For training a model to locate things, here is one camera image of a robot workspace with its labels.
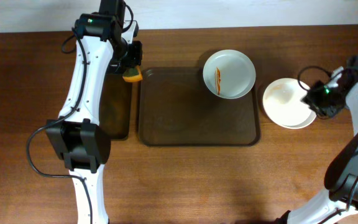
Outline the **white plate with sauce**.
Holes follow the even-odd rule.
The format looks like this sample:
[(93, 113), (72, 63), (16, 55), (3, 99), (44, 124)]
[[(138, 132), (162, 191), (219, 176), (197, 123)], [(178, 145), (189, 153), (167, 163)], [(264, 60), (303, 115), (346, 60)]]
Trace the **white plate with sauce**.
[(256, 71), (248, 56), (237, 50), (220, 50), (203, 67), (203, 81), (208, 90), (224, 99), (245, 96), (254, 87)]

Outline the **pink plate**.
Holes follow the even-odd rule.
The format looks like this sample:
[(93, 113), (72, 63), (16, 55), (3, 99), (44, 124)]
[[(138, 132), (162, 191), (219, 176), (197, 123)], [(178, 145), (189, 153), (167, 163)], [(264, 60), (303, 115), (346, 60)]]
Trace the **pink plate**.
[(315, 114), (311, 114), (309, 117), (307, 117), (303, 122), (301, 122), (300, 124), (296, 124), (296, 125), (285, 125), (285, 124), (281, 124), (281, 127), (284, 128), (288, 128), (288, 129), (301, 129), (301, 128), (305, 128), (307, 126), (309, 126), (314, 120), (316, 119), (316, 115)]

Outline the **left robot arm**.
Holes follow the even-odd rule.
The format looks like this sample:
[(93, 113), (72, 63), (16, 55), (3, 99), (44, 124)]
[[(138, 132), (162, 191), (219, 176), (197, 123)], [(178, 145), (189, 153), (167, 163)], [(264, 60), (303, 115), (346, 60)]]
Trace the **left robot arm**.
[(45, 131), (75, 186), (78, 223), (109, 223), (103, 172), (111, 140), (100, 127), (99, 109), (106, 72), (127, 82), (141, 78), (142, 44), (136, 20), (117, 15), (83, 14), (73, 28), (76, 62), (67, 98)]

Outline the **cream white plate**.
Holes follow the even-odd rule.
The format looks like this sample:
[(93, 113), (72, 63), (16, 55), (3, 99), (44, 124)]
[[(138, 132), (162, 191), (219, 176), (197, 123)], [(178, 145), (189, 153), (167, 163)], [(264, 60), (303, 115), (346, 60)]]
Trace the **cream white plate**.
[(277, 125), (296, 125), (316, 114), (301, 99), (307, 91), (294, 78), (273, 81), (264, 91), (262, 104), (266, 115)]

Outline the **orange green sponge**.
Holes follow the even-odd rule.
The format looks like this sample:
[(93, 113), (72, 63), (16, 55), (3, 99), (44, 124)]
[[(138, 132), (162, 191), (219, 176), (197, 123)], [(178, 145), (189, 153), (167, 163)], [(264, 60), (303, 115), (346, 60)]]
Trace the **orange green sponge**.
[(122, 74), (122, 77), (125, 82), (129, 82), (129, 83), (139, 82), (143, 79), (140, 67), (138, 65), (132, 68), (128, 68)]

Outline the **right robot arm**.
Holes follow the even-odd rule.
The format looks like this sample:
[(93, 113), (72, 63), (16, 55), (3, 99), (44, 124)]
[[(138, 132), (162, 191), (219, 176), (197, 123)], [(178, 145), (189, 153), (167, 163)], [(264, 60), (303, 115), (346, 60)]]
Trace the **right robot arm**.
[(327, 83), (316, 82), (301, 99), (319, 117), (351, 112), (354, 137), (330, 163), (324, 189), (304, 206), (284, 213), (275, 223), (337, 223), (358, 214), (358, 67), (332, 73)]

